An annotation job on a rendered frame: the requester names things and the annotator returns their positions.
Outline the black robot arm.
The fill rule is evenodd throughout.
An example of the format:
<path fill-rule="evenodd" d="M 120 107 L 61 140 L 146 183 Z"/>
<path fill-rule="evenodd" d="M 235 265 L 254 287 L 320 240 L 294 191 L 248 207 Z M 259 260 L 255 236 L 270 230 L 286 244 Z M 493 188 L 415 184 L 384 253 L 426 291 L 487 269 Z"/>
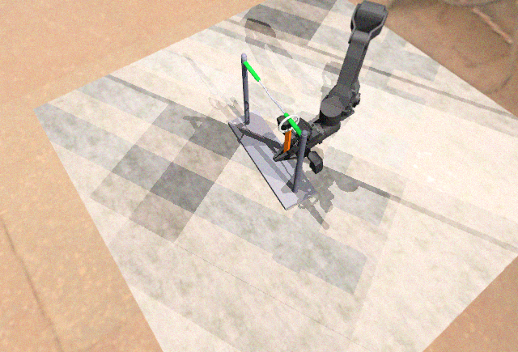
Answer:
<path fill-rule="evenodd" d="M 337 84 L 321 101 L 319 119 L 316 120 L 326 137 L 338 132 L 341 121 L 354 114 L 359 105 L 359 72 L 365 58 L 370 40 L 377 37 L 388 17 L 386 5 L 363 0 L 357 3 L 350 21 L 349 47 L 346 52 Z M 314 123 L 299 118 L 298 126 L 308 131 L 307 144 L 315 142 L 320 137 L 320 130 L 313 129 Z"/>

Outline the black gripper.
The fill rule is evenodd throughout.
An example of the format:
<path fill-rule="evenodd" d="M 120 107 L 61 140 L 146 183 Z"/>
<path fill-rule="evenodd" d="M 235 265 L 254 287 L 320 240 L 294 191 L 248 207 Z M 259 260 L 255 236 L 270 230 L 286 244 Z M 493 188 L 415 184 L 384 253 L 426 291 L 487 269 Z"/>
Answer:
<path fill-rule="evenodd" d="M 278 126 L 280 123 L 285 119 L 284 115 L 281 115 L 277 118 Z M 314 121 L 314 124 L 312 125 L 313 129 L 319 129 L 320 130 L 320 137 L 313 143 L 310 143 L 309 145 L 306 143 L 305 152 L 304 152 L 304 158 L 307 157 L 310 161 L 309 167 L 314 171 L 315 174 L 320 172 L 323 169 L 323 159 L 316 153 L 316 151 L 311 152 L 311 148 L 314 147 L 316 144 L 321 144 L 324 139 L 326 139 L 326 134 L 321 125 Z M 292 126 L 288 121 L 285 121 L 282 126 L 281 130 L 287 130 L 290 129 Z M 298 141 L 297 141 L 297 140 Z M 291 130 L 291 144 L 290 144 L 290 150 L 284 152 L 284 143 L 278 150 L 278 152 L 274 155 L 273 160 L 274 162 L 278 161 L 284 161 L 289 159 L 297 159 L 298 151 L 299 151 L 299 140 L 300 136 L 295 133 L 295 131 Z M 293 146 L 294 145 L 294 146 Z M 283 153 L 284 152 L 284 153 Z"/>

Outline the orange handle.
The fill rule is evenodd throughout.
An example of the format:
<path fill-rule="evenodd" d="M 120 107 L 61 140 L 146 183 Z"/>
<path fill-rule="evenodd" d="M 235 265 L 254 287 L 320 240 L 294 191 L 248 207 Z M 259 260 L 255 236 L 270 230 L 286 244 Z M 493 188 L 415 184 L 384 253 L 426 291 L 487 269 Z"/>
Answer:
<path fill-rule="evenodd" d="M 292 127 L 290 129 L 287 129 L 287 130 L 281 130 L 281 126 L 282 124 L 289 118 L 292 118 L 292 117 L 296 117 L 297 118 L 297 122 L 296 124 L 298 125 L 299 123 L 299 116 L 298 115 L 290 115 L 288 117 L 286 117 L 279 125 L 278 127 L 278 130 L 281 132 L 281 133 L 285 133 L 285 142 L 284 142 L 284 152 L 290 150 L 290 144 L 291 144 L 291 130 L 293 129 Z M 283 153 L 284 153 L 283 152 Z"/>

